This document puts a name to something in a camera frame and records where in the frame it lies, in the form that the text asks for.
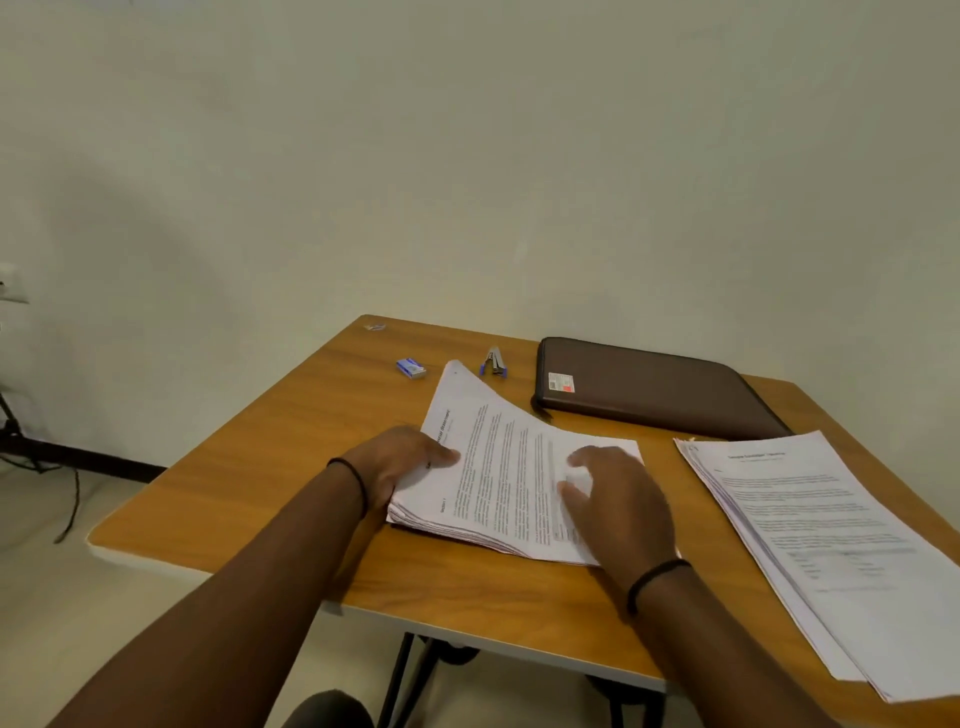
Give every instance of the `person's left arm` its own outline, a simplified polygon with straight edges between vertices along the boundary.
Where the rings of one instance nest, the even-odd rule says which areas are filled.
[[[458,453],[396,427],[344,455],[371,509],[423,463]],[[314,477],[236,556],[118,652],[51,728],[262,726],[360,521],[347,466]]]

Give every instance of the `baseboard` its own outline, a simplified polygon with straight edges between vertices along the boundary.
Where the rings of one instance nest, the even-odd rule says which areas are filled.
[[[0,453],[19,455],[41,463],[63,465],[65,468],[76,468],[92,473],[122,477],[140,483],[149,483],[166,470],[159,465],[140,463],[136,460],[127,460],[114,455],[104,455],[102,452],[91,452],[85,449],[44,443],[40,440],[31,440],[29,437],[9,432],[0,432]]]

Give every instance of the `bracelet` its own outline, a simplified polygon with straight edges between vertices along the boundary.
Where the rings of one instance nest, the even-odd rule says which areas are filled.
[[[363,499],[363,511],[360,513],[360,520],[362,521],[367,517],[367,510],[370,508],[370,500],[367,498],[367,486],[364,485],[363,478],[360,477],[360,473],[357,471],[356,468],[353,467],[353,465],[350,462],[348,462],[347,460],[344,460],[344,458],[342,457],[331,457],[327,461],[326,466],[329,468],[334,463],[340,463],[341,465],[346,465],[349,468],[350,472],[353,473],[353,477],[357,479],[357,485],[360,486],[360,498]]]
[[[634,586],[632,586],[627,592],[627,614],[629,614],[631,617],[636,617],[636,597],[639,595],[640,590],[643,589],[643,587],[656,579],[658,576],[663,576],[668,571],[672,571],[673,569],[677,569],[679,567],[690,567],[693,569],[693,565],[686,559],[670,559],[670,561],[664,561],[658,567],[653,567],[643,574],[637,581],[635,581]]]

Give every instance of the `table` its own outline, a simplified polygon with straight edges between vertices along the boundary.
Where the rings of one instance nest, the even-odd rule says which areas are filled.
[[[385,323],[382,330],[366,325]],[[499,346],[509,377],[485,380],[529,411],[537,343],[361,316],[89,535],[121,563],[212,573],[326,461],[386,427],[419,426],[444,364],[479,367]],[[395,362],[413,356],[419,380]],[[960,562],[960,535],[798,386],[747,377],[794,431],[823,430],[860,481]],[[634,439],[677,522],[680,551],[730,611],[834,716],[876,726],[960,725],[960,698],[886,705],[866,684],[833,680],[665,430],[555,413],[554,425]],[[410,632],[665,691],[662,673],[592,570],[537,562],[384,526],[358,529],[327,609]]]

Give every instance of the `wall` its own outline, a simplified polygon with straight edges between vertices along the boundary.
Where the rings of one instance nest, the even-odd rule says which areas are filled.
[[[170,464],[381,312],[791,378],[960,524],[952,0],[106,5],[0,10],[34,433]]]

